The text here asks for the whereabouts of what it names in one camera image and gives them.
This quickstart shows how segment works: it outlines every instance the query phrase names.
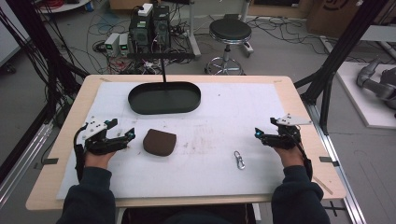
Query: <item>person's arm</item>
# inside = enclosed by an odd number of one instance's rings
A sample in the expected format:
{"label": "person's arm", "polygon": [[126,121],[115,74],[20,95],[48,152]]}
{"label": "person's arm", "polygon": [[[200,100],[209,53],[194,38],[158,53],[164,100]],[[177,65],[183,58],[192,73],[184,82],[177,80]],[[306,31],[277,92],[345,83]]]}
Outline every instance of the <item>person's arm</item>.
{"label": "person's arm", "polygon": [[113,155],[95,156],[87,152],[81,182],[68,191],[58,224],[115,223],[116,204],[109,189],[111,173],[107,170]]}
{"label": "person's arm", "polygon": [[323,190],[309,180],[300,150],[297,147],[275,150],[285,167],[285,178],[276,188],[271,202],[274,223],[330,223],[320,203]]}

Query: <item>small metal clip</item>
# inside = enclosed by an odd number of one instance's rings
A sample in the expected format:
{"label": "small metal clip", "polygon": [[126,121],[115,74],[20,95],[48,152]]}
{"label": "small metal clip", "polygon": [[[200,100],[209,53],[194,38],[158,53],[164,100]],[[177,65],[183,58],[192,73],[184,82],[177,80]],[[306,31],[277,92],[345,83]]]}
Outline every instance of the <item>small metal clip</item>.
{"label": "small metal clip", "polygon": [[233,154],[236,157],[236,164],[238,166],[238,169],[239,170],[245,169],[244,160],[242,160],[241,154],[238,151],[235,151]]}

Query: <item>stool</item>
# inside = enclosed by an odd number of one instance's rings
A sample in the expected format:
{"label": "stool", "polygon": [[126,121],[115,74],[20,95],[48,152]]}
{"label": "stool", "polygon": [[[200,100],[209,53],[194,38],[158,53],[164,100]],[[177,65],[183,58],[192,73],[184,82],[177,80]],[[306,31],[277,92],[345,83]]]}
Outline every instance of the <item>stool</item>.
{"label": "stool", "polygon": [[241,64],[229,56],[230,45],[247,43],[251,38],[251,28],[240,20],[220,19],[210,23],[209,33],[215,40],[227,45],[222,57],[214,58],[206,65],[206,73],[213,75],[243,75],[244,70]]}

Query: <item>sponge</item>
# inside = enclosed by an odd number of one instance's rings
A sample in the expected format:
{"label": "sponge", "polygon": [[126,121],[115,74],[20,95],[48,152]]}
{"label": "sponge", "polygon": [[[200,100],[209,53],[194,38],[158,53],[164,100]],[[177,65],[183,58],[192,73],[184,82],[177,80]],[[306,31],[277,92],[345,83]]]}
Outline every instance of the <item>sponge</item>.
{"label": "sponge", "polygon": [[176,135],[150,129],[143,139],[143,148],[150,154],[166,157],[169,156],[176,144]]}

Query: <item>person's hand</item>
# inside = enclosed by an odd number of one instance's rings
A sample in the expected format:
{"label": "person's hand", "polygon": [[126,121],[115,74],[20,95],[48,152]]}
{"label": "person's hand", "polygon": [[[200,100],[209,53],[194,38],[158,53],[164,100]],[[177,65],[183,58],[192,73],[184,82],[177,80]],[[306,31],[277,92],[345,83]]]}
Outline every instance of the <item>person's hand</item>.
{"label": "person's hand", "polygon": [[87,151],[85,154],[85,166],[86,167],[99,167],[107,169],[108,161],[116,154],[116,152],[110,152],[106,155],[94,155]]}
{"label": "person's hand", "polygon": [[277,152],[277,154],[279,154],[279,157],[282,160],[283,167],[286,168],[293,165],[304,166],[303,154],[297,147],[289,150],[274,147],[274,150]]}

